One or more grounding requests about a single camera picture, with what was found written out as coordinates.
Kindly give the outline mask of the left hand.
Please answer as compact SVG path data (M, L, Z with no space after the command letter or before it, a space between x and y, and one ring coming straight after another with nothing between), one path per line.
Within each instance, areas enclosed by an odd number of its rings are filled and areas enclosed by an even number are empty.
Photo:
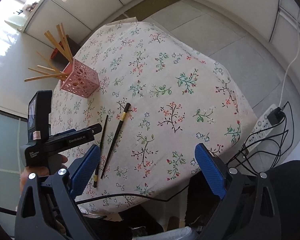
M41 166L41 167L25 167L23 172L20 175L20 192L23 191L23 188L26 184L26 181L29 178L29 175L31 173L35 173L37 176L49 176L51 173L49 172L49 169L47 167Z

